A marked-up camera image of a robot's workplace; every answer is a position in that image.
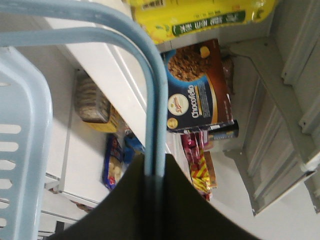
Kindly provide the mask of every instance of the green label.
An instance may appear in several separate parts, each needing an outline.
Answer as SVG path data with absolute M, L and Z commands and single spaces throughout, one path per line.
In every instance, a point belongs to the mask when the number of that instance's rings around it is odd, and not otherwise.
M 181 34 L 190 33 L 195 30 L 204 29 L 216 25 L 242 23 L 245 18 L 246 11 L 230 12 L 219 16 L 174 25 L 172 26 L 172 33 L 177 37 Z

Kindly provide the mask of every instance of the snack package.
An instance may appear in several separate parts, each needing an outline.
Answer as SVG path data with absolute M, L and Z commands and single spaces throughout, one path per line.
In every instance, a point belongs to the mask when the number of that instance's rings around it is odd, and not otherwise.
M 181 136 L 192 184 L 200 195 L 209 201 L 212 188 L 217 187 L 216 175 L 210 152 L 204 152 L 201 141 L 200 133 L 189 133 Z
M 102 182 L 109 190 L 114 189 L 121 178 L 122 161 L 123 156 L 121 146 L 117 137 L 110 134 L 107 138 L 104 169 L 102 173 Z
M 222 58 L 223 74 L 226 85 L 228 86 L 229 93 L 235 95 L 234 93 L 234 61 L 231 56 L 225 56 Z
M 206 163 L 206 159 L 203 155 L 198 162 L 189 162 L 190 175 L 194 188 L 202 195 L 209 196 L 211 194 L 211 180 Z
M 217 128 L 208 132 L 209 141 L 233 139 L 239 136 L 239 124 L 237 120 L 228 126 Z
M 133 7 L 132 16 L 159 44 L 212 28 L 261 22 L 277 3 L 278 0 L 156 0 Z
M 74 108 L 91 128 L 105 133 L 117 132 L 120 115 L 95 82 L 84 73 L 77 76 Z
M 160 5 L 162 2 L 159 0 L 122 0 L 122 1 L 126 4 L 129 4 L 130 6 L 133 6 L 133 7 L 139 7 L 139 6 L 147 7 L 147 6 L 149 6 L 150 8 L 156 7 L 157 5 Z
M 216 173 L 215 173 L 215 168 L 214 168 L 214 164 L 212 162 L 212 158 L 211 158 L 211 154 L 209 151 L 205 151 L 203 153 L 204 159 L 205 159 L 205 163 L 206 166 L 208 168 L 208 173 L 209 173 L 209 178 L 210 178 L 210 188 L 216 188 L 217 185 L 217 181 L 216 181 Z
M 217 39 L 162 55 L 168 78 L 167 130 L 191 133 L 233 123 Z
M 124 137 L 124 156 L 123 163 L 129 165 L 136 155 L 145 153 L 145 147 L 141 144 L 135 135 L 126 135 Z

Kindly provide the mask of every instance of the shelf bracket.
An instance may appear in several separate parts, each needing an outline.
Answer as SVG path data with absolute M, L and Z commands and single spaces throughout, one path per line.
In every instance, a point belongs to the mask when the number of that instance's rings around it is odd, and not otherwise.
M 234 43 L 229 48 L 235 55 L 251 59 L 266 91 L 284 119 L 294 150 L 301 159 L 301 170 L 314 171 L 318 164 L 309 162 L 315 159 L 316 146 L 312 137 L 303 134 L 299 126 L 303 113 L 293 88 L 284 85 L 281 78 L 284 62 L 275 41 L 271 37 L 259 38 Z

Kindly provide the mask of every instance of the barcode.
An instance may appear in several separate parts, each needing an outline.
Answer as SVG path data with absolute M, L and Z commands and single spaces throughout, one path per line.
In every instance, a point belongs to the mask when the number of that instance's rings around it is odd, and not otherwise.
M 156 0 L 156 1 L 152 1 L 150 3 L 142 5 L 142 10 L 162 8 L 165 5 L 166 5 L 165 0 Z

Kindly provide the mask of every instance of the yellow snack bag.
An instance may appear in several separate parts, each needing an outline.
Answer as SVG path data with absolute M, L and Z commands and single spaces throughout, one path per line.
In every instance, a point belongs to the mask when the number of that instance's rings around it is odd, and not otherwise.
M 161 1 L 155 1 L 155 0 L 122 0 L 122 1 L 133 7 L 147 5 L 147 4 L 150 4 L 151 6 L 156 6 L 158 2 L 161 2 Z
M 204 30 L 263 21 L 278 0 L 157 0 L 132 8 L 155 44 Z

